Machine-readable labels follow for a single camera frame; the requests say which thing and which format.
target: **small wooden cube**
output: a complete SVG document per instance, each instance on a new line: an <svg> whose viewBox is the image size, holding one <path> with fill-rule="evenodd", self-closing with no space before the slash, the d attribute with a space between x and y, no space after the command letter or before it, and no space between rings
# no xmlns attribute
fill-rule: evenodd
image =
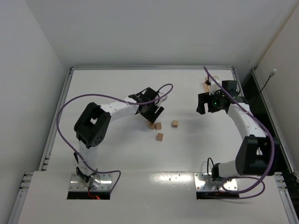
<svg viewBox="0 0 299 224"><path fill-rule="evenodd" d="M153 129L153 130L154 130L155 127L156 127L156 124L155 124L155 123L150 123L150 124L149 124L149 128L150 128L150 129Z"/></svg>
<svg viewBox="0 0 299 224"><path fill-rule="evenodd" d="M178 120L172 121L172 127L178 127Z"/></svg>
<svg viewBox="0 0 299 224"><path fill-rule="evenodd" d="M156 123L156 129L157 130L161 130L162 129L162 124L160 122Z"/></svg>
<svg viewBox="0 0 299 224"><path fill-rule="evenodd" d="M162 133L158 133L157 140L158 141L163 141L163 134Z"/></svg>

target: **wall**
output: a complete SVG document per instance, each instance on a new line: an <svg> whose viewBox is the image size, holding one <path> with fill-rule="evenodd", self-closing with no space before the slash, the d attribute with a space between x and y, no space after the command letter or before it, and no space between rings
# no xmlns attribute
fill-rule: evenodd
<svg viewBox="0 0 299 224"><path fill-rule="evenodd" d="M298 0L26 0L74 64L257 65Z"/></svg>
<svg viewBox="0 0 299 224"><path fill-rule="evenodd" d="M296 170L299 169L299 7L297 7L261 60L256 72L260 86L277 69L263 93L286 140Z"/></svg>
<svg viewBox="0 0 299 224"><path fill-rule="evenodd" d="M0 223L38 168L66 71L24 0L0 1Z"/></svg>

